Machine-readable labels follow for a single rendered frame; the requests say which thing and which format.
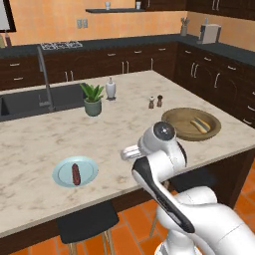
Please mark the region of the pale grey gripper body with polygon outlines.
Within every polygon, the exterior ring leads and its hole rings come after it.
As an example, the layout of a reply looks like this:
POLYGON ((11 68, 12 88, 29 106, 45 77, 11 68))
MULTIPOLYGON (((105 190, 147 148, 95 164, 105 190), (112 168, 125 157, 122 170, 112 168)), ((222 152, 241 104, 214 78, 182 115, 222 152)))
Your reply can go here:
POLYGON ((131 158, 138 158, 142 156, 142 153, 137 145, 126 147, 121 151, 122 160, 129 160, 131 158))

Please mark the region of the light blue plate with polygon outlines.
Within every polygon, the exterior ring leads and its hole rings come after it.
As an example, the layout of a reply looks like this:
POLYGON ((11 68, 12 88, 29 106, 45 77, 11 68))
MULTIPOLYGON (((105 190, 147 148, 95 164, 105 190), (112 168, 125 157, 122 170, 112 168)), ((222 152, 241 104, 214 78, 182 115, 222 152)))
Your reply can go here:
POLYGON ((77 155, 63 159, 53 170, 53 179, 56 183, 65 187, 78 187, 93 181, 98 175, 97 163, 86 156, 77 155), (81 176, 80 185, 73 183, 72 165, 76 163, 81 176))

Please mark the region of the brown wooden bowl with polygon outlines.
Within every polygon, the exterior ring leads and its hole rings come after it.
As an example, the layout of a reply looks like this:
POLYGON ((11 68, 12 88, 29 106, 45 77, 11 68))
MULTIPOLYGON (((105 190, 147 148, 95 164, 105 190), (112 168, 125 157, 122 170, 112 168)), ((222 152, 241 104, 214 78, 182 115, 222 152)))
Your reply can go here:
POLYGON ((216 136, 221 130, 220 121, 213 115, 198 109, 176 108, 166 111, 161 119, 171 124, 176 130, 176 136, 188 141, 202 141, 216 136), (190 122, 194 118, 200 118, 207 122, 211 130, 208 133, 201 133, 190 122))

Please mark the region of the dark red sausage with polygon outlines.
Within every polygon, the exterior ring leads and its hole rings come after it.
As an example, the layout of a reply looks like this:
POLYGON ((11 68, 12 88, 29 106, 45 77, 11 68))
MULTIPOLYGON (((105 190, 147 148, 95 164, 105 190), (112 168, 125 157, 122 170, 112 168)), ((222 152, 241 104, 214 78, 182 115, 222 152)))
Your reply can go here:
POLYGON ((72 165, 72 175, 73 175, 73 183, 75 185, 80 185, 81 183, 81 176, 79 172, 79 167, 76 163, 72 165))

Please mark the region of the tan hot dog bun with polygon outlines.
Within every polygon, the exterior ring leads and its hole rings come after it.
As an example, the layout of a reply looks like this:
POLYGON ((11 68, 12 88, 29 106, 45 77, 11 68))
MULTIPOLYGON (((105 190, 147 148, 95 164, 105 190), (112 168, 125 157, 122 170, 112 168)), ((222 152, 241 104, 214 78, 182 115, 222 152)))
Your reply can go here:
POLYGON ((210 125, 200 118, 194 118, 191 122, 201 133, 208 133, 211 130, 210 125))

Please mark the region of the green potted plant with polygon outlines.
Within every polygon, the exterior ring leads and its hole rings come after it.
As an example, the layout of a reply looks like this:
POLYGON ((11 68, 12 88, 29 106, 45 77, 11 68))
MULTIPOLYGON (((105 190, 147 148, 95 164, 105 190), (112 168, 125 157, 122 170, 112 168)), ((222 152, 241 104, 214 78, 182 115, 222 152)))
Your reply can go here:
POLYGON ((80 84, 82 91, 85 94, 84 105, 85 112, 90 117, 96 117, 102 112, 102 98, 103 98, 103 86, 89 85, 86 83, 80 84))

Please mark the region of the white soap dispenser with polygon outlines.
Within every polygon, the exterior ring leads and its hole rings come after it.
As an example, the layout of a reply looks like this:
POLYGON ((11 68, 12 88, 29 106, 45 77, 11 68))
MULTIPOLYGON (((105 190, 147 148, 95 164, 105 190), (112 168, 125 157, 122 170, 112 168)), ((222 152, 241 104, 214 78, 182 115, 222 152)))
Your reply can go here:
POLYGON ((109 100, 116 98, 116 83, 113 79, 110 79, 106 84, 106 93, 109 100))

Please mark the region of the dark wooden base cupboards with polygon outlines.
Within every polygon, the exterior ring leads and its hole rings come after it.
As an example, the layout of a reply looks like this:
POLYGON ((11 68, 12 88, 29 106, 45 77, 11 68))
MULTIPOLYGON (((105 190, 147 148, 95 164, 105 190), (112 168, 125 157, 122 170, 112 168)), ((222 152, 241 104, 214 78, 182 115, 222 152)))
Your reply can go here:
MULTIPOLYGON (((44 54, 50 84, 155 70, 172 78, 175 42, 44 54)), ((39 56, 0 59, 0 91, 44 85, 39 56)))
POLYGON ((179 43, 174 79, 180 86, 255 128, 255 84, 244 78, 240 63, 179 43))

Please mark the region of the dark wooden kitchen island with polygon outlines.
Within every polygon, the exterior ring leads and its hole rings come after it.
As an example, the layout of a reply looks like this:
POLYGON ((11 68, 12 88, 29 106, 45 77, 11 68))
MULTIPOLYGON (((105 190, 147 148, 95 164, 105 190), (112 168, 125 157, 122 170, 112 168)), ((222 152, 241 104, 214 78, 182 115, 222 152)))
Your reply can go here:
MULTIPOLYGON (((255 157, 255 148, 207 164, 217 181, 210 187, 218 201, 234 207, 255 157)), ((9 255, 59 234, 55 219, 0 238, 0 255, 9 255)))

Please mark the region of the grey tap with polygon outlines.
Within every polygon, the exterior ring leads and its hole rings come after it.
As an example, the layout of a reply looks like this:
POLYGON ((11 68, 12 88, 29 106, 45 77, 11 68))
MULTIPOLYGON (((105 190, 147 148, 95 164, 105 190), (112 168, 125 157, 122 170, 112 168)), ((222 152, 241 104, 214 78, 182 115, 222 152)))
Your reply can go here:
POLYGON ((43 57, 43 53, 42 53, 41 47, 37 46, 37 50, 38 50, 40 71, 44 75, 46 91, 47 91, 47 98, 48 98, 48 100, 46 102, 39 102, 39 106, 40 107, 48 106, 49 107, 49 111, 50 112, 54 112, 55 111, 55 107, 54 107, 54 102, 53 102, 53 99, 52 99, 52 94, 51 94, 51 90, 50 90, 51 88, 50 88, 50 85, 49 85, 47 70, 46 70, 45 61, 44 61, 44 57, 43 57))

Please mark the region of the dark grey sink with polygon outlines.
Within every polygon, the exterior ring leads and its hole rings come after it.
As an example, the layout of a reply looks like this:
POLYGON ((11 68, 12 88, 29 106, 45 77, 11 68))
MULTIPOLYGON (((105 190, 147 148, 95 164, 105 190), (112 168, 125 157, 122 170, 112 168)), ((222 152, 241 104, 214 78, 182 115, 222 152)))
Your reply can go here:
MULTIPOLYGON (((79 84, 52 87, 50 91, 57 112, 84 105, 86 95, 79 84)), ((40 103, 47 100, 45 89, 1 95, 0 122, 48 114, 49 107, 40 106, 40 103)))

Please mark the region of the gas hob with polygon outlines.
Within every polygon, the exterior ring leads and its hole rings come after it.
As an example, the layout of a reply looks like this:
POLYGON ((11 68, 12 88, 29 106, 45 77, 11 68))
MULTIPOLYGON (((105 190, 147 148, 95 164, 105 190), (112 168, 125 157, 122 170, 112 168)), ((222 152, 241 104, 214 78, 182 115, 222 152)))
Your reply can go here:
POLYGON ((78 49, 83 48, 83 44, 79 41, 42 43, 41 47, 44 51, 78 49))

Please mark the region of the pot with kitchen tools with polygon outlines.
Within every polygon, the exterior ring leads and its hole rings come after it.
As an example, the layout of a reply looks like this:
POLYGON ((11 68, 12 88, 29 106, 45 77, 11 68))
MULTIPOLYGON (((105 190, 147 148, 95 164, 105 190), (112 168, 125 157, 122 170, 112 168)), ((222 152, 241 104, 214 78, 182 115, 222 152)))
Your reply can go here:
POLYGON ((186 18, 181 18, 181 29, 180 29, 180 36, 184 37, 187 34, 187 25, 189 23, 189 19, 186 18))

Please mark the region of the dark framed window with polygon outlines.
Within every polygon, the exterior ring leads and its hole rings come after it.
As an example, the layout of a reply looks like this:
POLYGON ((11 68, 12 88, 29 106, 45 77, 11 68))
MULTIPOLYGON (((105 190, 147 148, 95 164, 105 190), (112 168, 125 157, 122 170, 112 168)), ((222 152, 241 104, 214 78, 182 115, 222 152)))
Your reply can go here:
POLYGON ((0 33, 5 31, 16 31, 10 0, 0 0, 0 33))

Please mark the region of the dark wall shelf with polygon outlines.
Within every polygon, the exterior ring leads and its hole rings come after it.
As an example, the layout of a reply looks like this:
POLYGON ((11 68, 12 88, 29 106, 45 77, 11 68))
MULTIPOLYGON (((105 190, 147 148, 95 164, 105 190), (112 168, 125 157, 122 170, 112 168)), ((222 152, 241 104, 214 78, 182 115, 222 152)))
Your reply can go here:
POLYGON ((144 9, 135 9, 135 8, 113 8, 110 10, 107 9, 86 9, 86 12, 92 14, 107 14, 107 13, 139 13, 145 12, 144 9))

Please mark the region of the dark wooden wall cupboards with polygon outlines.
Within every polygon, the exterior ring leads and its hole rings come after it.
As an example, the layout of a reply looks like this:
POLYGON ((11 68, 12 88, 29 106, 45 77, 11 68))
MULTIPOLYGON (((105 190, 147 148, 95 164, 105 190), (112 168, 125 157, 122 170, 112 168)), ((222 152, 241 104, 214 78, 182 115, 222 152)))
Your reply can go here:
POLYGON ((191 11, 255 21, 255 0, 141 0, 145 11, 191 11))

